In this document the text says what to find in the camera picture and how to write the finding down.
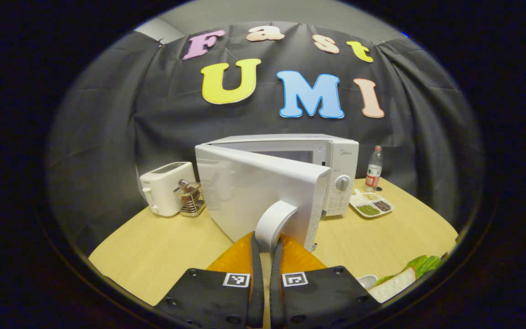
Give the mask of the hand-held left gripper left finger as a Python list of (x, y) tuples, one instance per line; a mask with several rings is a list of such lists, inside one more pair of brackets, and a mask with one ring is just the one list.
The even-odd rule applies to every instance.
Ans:
[(254, 233), (206, 269), (186, 270), (155, 308), (202, 329), (263, 327), (263, 271)]

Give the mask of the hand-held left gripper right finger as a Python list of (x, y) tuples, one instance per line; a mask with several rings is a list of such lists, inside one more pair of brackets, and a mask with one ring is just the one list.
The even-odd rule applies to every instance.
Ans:
[(272, 256), (270, 325), (272, 329), (350, 329), (380, 308), (344, 266), (285, 271), (288, 237)]

